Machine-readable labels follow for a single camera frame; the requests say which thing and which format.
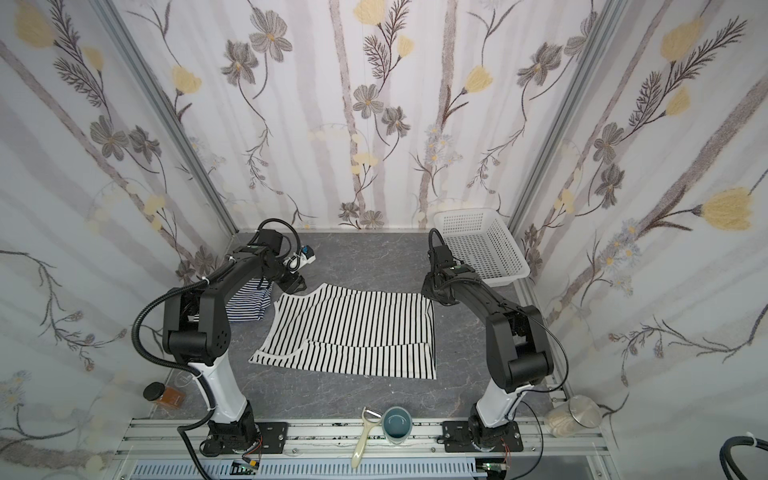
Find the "black white striped tank top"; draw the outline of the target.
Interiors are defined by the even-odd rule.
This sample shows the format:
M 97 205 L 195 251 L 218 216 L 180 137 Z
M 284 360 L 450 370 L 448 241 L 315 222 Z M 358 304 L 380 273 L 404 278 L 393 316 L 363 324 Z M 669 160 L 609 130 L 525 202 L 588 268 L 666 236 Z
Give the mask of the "black white striped tank top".
M 283 294 L 251 364 L 321 373 L 437 378 L 434 307 L 419 293 L 322 284 Z

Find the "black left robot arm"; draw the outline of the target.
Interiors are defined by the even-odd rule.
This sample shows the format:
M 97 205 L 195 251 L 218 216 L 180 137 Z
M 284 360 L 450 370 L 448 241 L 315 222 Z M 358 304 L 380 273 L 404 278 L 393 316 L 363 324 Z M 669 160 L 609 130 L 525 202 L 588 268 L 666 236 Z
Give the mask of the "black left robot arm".
M 209 433 L 200 445 L 207 457 L 244 453 L 256 447 L 261 435 L 253 408 L 237 385 L 229 361 L 231 343 L 227 305 L 245 294 L 249 283 L 275 284 L 285 293 L 306 289 L 298 270 L 315 260 L 314 250 L 297 234 L 289 250 L 281 251 L 282 233 L 260 229 L 237 248 L 221 268 L 186 292 L 172 289 L 164 303 L 163 350 L 194 369 L 198 386 L 209 402 Z

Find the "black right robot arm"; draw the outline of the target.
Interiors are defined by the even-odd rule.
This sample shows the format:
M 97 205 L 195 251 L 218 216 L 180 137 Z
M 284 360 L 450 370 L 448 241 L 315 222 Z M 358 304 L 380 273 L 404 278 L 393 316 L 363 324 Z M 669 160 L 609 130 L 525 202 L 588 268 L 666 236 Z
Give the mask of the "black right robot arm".
M 529 392 L 543 393 L 554 358 L 538 309 L 520 306 L 496 292 L 473 267 L 445 245 L 428 250 L 430 270 L 422 294 L 443 306 L 466 306 L 485 327 L 489 384 L 472 407 L 461 446 L 491 451 L 513 435 L 512 417 Z

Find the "blue white striped tank top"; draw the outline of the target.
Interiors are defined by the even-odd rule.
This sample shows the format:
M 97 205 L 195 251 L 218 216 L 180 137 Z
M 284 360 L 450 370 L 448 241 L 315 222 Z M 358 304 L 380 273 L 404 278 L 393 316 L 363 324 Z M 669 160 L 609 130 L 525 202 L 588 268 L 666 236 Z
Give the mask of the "blue white striped tank top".
M 246 282 L 227 302 L 230 322 L 261 321 L 272 303 L 271 281 L 253 278 Z

